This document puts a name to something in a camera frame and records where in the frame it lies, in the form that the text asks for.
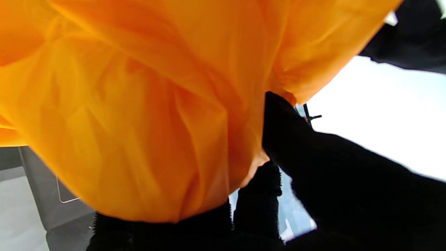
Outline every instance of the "orange bag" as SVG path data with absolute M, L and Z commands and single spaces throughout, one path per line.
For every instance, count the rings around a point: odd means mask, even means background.
M 267 160 L 264 94 L 303 104 L 398 0 L 0 0 L 0 142 L 94 209 L 178 222 Z

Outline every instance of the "black clothing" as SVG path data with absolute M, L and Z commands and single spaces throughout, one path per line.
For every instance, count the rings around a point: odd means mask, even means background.
M 405 0 L 360 56 L 403 69 L 446 74 L 446 20 L 436 0 Z
M 276 250 L 284 245 L 278 231 L 278 201 L 282 194 L 279 167 L 267 162 L 239 190 L 234 224 L 229 201 L 178 224 L 128 222 L 96 213 L 94 235 L 87 251 Z
M 288 248 L 446 250 L 445 183 L 314 132 L 287 101 L 266 96 L 264 149 L 293 178 L 296 196 L 318 226 Z

